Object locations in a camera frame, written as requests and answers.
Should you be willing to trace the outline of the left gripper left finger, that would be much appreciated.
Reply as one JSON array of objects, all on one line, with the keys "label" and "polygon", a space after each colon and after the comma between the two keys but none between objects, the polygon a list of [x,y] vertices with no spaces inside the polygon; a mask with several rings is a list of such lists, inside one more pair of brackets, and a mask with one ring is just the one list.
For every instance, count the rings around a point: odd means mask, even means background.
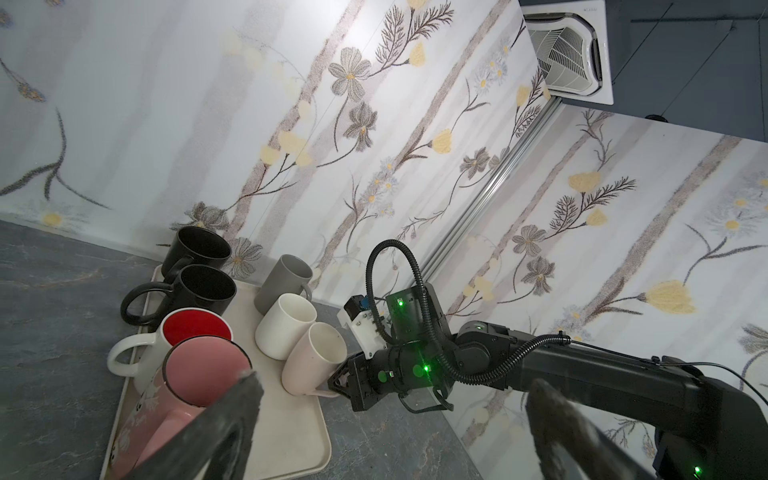
[{"label": "left gripper left finger", "polygon": [[242,479],[264,388],[245,371],[196,417],[171,413],[150,436],[125,479]]}]

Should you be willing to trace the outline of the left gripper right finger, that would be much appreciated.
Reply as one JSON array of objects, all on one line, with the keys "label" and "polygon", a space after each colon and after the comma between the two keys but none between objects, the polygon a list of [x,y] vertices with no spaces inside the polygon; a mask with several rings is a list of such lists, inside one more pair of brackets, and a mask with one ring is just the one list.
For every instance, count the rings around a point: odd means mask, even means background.
[{"label": "left gripper right finger", "polygon": [[547,382],[532,382],[526,412],[545,479],[652,477]]}]

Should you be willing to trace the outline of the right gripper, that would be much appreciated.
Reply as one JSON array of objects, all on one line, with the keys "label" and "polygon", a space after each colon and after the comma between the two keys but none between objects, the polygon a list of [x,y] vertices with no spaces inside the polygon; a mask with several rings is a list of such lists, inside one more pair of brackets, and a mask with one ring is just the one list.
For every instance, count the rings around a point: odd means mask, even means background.
[{"label": "right gripper", "polygon": [[[347,359],[327,382],[331,392],[347,398],[354,412],[372,409],[388,395],[396,395],[409,413],[452,411],[448,401],[453,381],[443,375],[435,359],[417,347],[391,347],[371,358],[363,353]],[[407,398],[415,390],[431,390],[434,405],[415,408]]]}]

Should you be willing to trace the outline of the light pink mug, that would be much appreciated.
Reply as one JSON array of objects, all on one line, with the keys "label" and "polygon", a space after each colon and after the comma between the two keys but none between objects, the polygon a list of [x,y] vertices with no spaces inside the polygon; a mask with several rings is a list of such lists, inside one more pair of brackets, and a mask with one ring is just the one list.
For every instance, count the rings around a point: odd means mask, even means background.
[{"label": "light pink mug", "polygon": [[291,395],[336,398],[338,393],[321,390],[347,359],[347,345],[333,326],[316,322],[291,351],[282,371],[283,388]]}]

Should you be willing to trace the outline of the dark pink mug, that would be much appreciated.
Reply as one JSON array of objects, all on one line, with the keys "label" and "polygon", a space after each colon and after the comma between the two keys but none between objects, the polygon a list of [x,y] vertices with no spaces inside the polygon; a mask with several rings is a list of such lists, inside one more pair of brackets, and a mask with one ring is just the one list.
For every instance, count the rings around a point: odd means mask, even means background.
[{"label": "dark pink mug", "polygon": [[243,349],[224,338],[198,336],[174,346],[117,434],[113,477],[125,478],[251,370]]}]

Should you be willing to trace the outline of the white ribbed mug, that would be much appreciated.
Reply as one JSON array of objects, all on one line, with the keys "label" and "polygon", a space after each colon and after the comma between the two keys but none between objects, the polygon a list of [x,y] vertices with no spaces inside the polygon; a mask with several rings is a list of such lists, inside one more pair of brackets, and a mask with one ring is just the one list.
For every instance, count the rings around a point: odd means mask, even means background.
[{"label": "white ribbed mug", "polygon": [[282,294],[258,324],[255,343],[264,355],[284,361],[316,319],[317,311],[309,300],[294,293]]}]

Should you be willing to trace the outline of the grey ceramic mug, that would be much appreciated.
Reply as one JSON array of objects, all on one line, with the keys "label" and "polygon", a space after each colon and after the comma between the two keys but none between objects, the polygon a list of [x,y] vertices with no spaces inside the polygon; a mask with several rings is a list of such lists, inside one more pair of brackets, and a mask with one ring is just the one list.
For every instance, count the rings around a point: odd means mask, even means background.
[{"label": "grey ceramic mug", "polygon": [[312,277],[312,268],[302,259],[291,254],[282,255],[259,289],[254,299],[254,307],[260,314],[265,315],[285,293],[304,293],[311,301],[312,290],[309,283]]}]

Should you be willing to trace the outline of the cream white mug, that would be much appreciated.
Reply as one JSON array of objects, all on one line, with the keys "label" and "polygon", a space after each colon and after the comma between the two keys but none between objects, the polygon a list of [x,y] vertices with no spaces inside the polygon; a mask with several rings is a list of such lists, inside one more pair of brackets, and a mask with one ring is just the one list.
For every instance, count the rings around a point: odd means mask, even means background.
[{"label": "cream white mug", "polygon": [[[117,376],[132,378],[135,390],[141,394],[171,348],[198,336],[234,339],[232,328],[220,315],[197,307],[181,308],[169,313],[154,333],[135,334],[115,344],[108,354],[107,368]],[[143,350],[137,362],[118,361],[123,352],[138,347]]]}]

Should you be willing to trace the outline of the black and white mug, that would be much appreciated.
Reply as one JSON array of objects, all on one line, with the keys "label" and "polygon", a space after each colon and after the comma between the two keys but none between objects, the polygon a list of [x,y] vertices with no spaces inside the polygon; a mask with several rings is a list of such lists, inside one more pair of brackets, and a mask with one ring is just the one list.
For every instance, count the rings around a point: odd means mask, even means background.
[{"label": "black and white mug", "polygon": [[192,264],[222,267],[230,258],[232,248],[218,234],[197,226],[185,226],[176,232],[170,249],[161,265],[166,281],[173,281],[177,274]]}]

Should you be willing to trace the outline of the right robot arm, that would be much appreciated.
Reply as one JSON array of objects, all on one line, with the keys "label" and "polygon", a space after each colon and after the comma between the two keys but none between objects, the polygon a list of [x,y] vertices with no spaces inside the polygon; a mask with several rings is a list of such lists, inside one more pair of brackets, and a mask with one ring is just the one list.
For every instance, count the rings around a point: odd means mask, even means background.
[{"label": "right robot arm", "polygon": [[405,399],[429,388],[435,409],[450,409],[461,383],[553,393],[574,417],[581,406],[653,426],[657,479],[763,479],[767,475],[766,398],[752,385],[737,389],[704,373],[700,362],[662,356],[639,358],[576,341],[564,333],[531,336],[484,321],[449,329],[416,258],[396,239],[381,249],[402,250],[414,283],[386,299],[383,317],[372,291],[353,306],[372,314],[384,347],[348,357],[328,385],[356,412],[385,396]]}]

